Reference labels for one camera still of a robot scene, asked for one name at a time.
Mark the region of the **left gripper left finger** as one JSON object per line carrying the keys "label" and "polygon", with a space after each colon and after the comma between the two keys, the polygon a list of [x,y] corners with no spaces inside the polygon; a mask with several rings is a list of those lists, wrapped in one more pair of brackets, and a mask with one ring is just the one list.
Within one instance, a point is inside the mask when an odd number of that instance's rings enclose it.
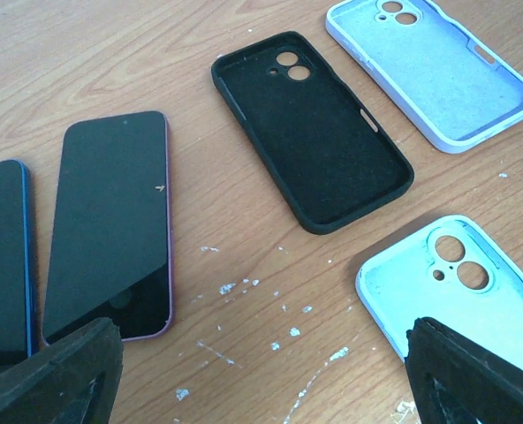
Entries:
{"label": "left gripper left finger", "polygon": [[107,423],[123,369],[118,327],[98,318],[0,374],[0,423]]}

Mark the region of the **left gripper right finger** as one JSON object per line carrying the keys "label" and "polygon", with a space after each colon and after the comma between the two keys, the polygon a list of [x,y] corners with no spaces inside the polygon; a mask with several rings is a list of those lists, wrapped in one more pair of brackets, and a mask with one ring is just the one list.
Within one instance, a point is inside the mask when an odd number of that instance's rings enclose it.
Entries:
{"label": "left gripper right finger", "polygon": [[406,336],[421,422],[523,423],[523,370],[431,317]]}

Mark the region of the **blue smartphone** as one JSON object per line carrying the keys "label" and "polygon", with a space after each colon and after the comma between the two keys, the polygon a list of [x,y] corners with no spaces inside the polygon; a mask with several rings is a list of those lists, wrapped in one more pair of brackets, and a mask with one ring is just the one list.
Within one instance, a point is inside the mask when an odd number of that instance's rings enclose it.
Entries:
{"label": "blue smartphone", "polygon": [[0,162],[0,367],[37,349],[28,183],[22,162]]}

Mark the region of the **phone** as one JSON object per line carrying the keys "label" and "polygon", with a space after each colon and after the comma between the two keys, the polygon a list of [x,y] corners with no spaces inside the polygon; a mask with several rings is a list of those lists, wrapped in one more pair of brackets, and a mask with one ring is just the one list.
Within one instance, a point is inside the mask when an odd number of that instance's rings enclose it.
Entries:
{"label": "phone", "polygon": [[466,216],[444,216],[363,263],[356,291],[400,359],[432,317],[523,370],[523,271]]}
{"label": "phone", "polygon": [[432,1],[344,1],[325,26],[445,153],[523,120],[523,76]]}

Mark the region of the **black phone case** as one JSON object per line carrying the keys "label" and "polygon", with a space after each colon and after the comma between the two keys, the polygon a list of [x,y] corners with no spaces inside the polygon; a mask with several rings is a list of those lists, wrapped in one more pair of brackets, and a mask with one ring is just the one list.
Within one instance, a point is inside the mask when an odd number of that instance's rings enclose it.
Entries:
{"label": "black phone case", "polygon": [[306,231],[330,234],[412,185],[412,165],[301,34],[219,57],[211,76]]}

